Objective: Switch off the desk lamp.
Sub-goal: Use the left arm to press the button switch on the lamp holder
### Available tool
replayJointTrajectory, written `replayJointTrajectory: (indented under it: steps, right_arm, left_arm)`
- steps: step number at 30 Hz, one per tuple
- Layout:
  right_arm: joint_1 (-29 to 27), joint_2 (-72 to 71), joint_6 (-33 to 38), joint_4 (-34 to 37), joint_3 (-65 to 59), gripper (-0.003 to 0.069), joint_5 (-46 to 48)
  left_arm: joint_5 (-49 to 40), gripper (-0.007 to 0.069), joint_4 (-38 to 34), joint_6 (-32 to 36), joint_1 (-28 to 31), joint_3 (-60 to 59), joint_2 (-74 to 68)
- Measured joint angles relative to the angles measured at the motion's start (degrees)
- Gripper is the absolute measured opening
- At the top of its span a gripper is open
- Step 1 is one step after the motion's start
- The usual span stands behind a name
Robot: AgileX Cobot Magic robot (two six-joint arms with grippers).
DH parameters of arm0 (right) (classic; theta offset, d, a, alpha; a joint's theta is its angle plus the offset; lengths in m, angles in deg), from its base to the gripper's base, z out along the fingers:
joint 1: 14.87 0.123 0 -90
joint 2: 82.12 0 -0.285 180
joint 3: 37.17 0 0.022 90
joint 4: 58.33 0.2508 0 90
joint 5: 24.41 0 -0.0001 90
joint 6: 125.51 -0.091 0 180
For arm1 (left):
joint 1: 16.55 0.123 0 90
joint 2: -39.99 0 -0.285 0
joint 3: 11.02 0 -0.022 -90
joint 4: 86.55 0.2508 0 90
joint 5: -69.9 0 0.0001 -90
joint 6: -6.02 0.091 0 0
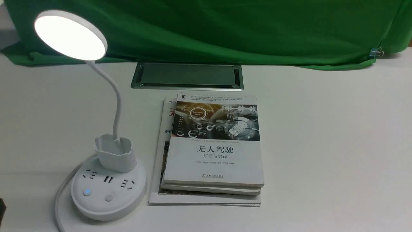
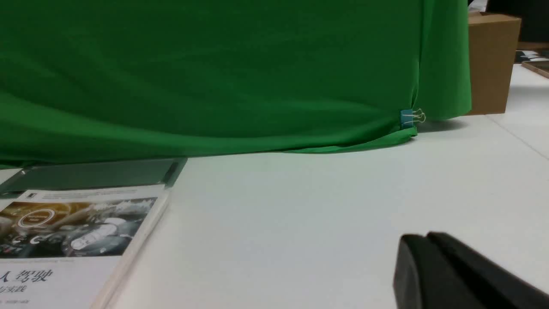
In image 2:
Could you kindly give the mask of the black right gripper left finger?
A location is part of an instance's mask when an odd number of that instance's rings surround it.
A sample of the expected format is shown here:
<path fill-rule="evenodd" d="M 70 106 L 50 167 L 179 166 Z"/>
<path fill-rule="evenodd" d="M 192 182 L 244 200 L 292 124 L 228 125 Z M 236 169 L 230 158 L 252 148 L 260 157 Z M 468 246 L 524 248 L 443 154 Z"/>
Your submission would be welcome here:
<path fill-rule="evenodd" d="M 400 237 L 393 290 L 398 309 L 484 309 L 431 241 Z"/>

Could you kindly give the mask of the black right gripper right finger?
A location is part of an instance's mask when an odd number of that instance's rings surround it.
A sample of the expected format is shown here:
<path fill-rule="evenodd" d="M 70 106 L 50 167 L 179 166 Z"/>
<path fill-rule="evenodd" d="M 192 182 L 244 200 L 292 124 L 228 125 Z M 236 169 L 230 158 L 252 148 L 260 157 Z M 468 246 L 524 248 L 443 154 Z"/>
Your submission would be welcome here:
<path fill-rule="evenodd" d="M 547 309 L 543 290 L 502 268 L 449 233 L 428 233 L 451 266 L 486 309 Z"/>

